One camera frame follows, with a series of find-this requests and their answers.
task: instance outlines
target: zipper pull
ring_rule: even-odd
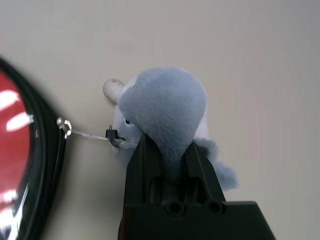
[[[103,136],[97,136],[97,135],[93,135],[93,134],[89,134],[89,133],[75,130],[72,128],[70,121],[64,120],[61,117],[59,117],[56,120],[56,124],[58,125],[59,129],[62,129],[64,131],[64,138],[65,139],[67,139],[67,137],[70,136],[72,133],[72,134],[77,134],[77,135],[80,135],[82,137],[89,138],[89,139],[98,139],[98,140],[109,141],[108,138],[103,137]]]

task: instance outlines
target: screw hole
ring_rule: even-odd
[[[173,202],[171,203],[171,205],[169,206],[169,210],[171,213],[173,214],[178,214],[181,211],[181,206],[179,203],[177,202]]]
[[[220,206],[219,206],[218,203],[212,202],[212,203],[209,204],[209,209],[210,209],[211,212],[217,213],[217,212],[220,211]]]

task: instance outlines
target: plush toy head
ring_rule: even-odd
[[[124,164],[144,132],[162,153],[165,177],[177,183],[181,158],[195,140],[215,168],[222,189],[236,187],[235,172],[216,161],[217,147],[208,134],[206,91],[189,72],[175,67],[151,68],[125,86],[119,80],[108,80],[103,92],[115,105],[114,128],[130,143],[130,147],[123,143],[117,152]]]

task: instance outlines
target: red object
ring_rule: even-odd
[[[0,71],[0,212],[11,205],[30,150],[29,115],[14,82]]]

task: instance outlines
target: black zipper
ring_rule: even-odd
[[[65,151],[65,133],[57,125],[58,116],[56,112],[46,103],[40,94],[21,76],[12,66],[0,57],[0,70],[3,71],[19,88],[20,95],[26,103],[27,111],[34,115],[34,126],[38,126],[41,148],[41,170],[39,176],[39,185],[32,213],[29,213],[29,219],[25,222],[25,231],[23,236],[19,235],[20,240],[35,240],[39,237],[43,228],[45,219],[49,213],[53,198],[55,196],[59,183],[63,156]]]

